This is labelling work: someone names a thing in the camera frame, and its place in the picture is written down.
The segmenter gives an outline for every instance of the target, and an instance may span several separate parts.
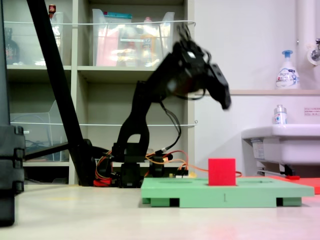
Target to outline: floor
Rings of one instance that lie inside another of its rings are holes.
[[[320,195],[302,207],[149,208],[139,189],[27,185],[0,240],[319,240]]]

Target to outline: black pole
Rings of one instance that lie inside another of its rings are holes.
[[[49,80],[59,108],[69,152],[78,175],[79,184],[93,186],[96,162],[92,157],[92,146],[83,139],[76,110],[72,102],[64,67],[48,17],[45,0],[27,0],[34,28],[39,39]]]
[[[3,3],[0,1],[0,125],[10,125]]]
[[[49,80],[59,108],[68,142],[77,145],[83,141],[76,111],[72,102],[64,67],[44,0],[27,0],[36,34],[42,49]]]

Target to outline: white shelving unit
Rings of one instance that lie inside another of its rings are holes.
[[[30,161],[24,162],[24,167],[69,167],[68,161]]]
[[[194,0],[46,0],[46,5],[55,4],[57,12],[64,12],[70,19],[71,58],[64,66],[70,84],[73,104],[81,124],[121,125],[129,116],[131,102],[137,81],[145,81],[155,68],[92,66],[92,9],[131,13],[132,22],[143,22],[145,17],[161,21],[166,12],[175,12],[175,20],[194,20]],[[4,0],[4,21],[32,22],[25,0]],[[193,25],[189,26],[194,35]],[[8,65],[10,111],[11,113],[48,112],[55,100],[46,66]],[[168,98],[164,105],[174,112],[180,123],[194,125],[194,103],[178,98]],[[153,104],[147,115],[150,125],[172,125],[170,119],[158,104]],[[94,146],[111,149],[117,141],[120,126],[81,126],[84,138]],[[173,126],[150,126],[149,148],[158,150],[170,145],[177,137]],[[182,127],[182,136],[172,150],[188,152],[190,163],[195,155],[194,127]],[[28,169],[35,167],[68,167],[69,184],[78,182],[74,165],[70,162],[25,162]],[[147,168],[149,163],[141,163]],[[169,163],[166,167],[178,167],[179,163]]]

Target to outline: green foam board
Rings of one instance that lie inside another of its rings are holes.
[[[179,199],[181,208],[267,208],[301,206],[301,197],[314,196],[311,186],[268,177],[240,177],[236,186],[208,186],[207,178],[145,178],[143,204],[170,207]]]

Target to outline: robotic arm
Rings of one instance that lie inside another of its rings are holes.
[[[145,162],[149,146],[150,134],[146,116],[151,103],[162,103],[162,100],[169,96],[196,100],[199,98],[188,98],[185,95],[203,90],[202,96],[204,96],[208,90],[211,97],[218,101],[224,110],[231,105],[229,86],[218,65],[210,64],[210,54],[203,52],[191,40],[186,25],[178,30],[180,42],[174,45],[172,53],[166,56],[147,81],[137,83],[131,113],[122,125],[117,142],[112,147],[109,162],[124,163],[121,166],[121,187],[135,188],[139,185],[140,168],[137,163]],[[139,143],[128,143],[132,135],[140,135]],[[156,152],[155,158],[160,157],[158,161],[162,161],[161,154],[161,150]],[[154,177],[162,177],[163,165],[153,168],[151,174]]]

